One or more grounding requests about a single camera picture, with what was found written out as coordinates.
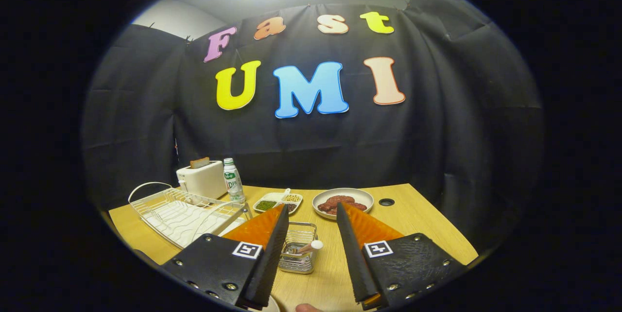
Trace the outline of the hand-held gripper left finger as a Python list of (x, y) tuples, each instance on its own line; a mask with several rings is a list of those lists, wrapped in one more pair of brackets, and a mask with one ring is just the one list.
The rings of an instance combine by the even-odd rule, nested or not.
[(261, 310), (269, 303), (288, 228), (288, 208), (280, 204), (226, 235), (200, 235), (160, 270), (217, 310)]

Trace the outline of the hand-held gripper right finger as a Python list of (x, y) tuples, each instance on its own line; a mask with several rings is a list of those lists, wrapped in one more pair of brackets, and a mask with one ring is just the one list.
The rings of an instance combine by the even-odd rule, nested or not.
[(336, 207), (356, 303), (363, 310), (395, 311), (467, 271), (433, 239), (404, 235), (350, 203)]

